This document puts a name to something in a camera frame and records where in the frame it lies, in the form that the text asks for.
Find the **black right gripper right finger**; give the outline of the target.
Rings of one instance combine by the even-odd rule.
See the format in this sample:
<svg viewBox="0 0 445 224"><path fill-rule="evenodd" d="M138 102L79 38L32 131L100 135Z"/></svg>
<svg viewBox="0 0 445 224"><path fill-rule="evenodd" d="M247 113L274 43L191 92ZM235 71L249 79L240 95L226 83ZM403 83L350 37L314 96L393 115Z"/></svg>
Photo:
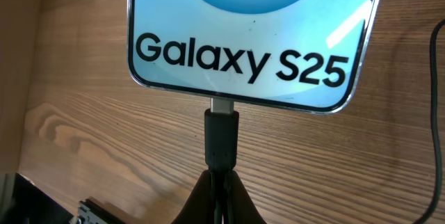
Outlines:
<svg viewBox="0 0 445 224"><path fill-rule="evenodd" d="M224 223L227 224L266 224L252 199L250 198L241 178L236 171L225 176Z"/></svg>

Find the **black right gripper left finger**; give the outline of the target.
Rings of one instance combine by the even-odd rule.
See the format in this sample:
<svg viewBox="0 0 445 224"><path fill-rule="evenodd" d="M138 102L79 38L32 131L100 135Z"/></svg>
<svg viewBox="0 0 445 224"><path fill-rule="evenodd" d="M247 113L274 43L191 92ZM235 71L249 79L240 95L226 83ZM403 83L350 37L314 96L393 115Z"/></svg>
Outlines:
<svg viewBox="0 0 445 224"><path fill-rule="evenodd" d="M211 172L205 170L172 224L213 224L214 211Z"/></svg>

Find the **Galaxy S25 smartphone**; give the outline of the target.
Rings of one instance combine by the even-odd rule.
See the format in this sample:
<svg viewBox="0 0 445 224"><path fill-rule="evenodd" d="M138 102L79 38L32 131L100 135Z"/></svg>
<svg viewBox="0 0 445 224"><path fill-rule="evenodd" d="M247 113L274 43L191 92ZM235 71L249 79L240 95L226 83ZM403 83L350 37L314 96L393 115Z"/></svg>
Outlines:
<svg viewBox="0 0 445 224"><path fill-rule="evenodd" d="M352 99L380 0L127 0L147 88L329 114Z"/></svg>

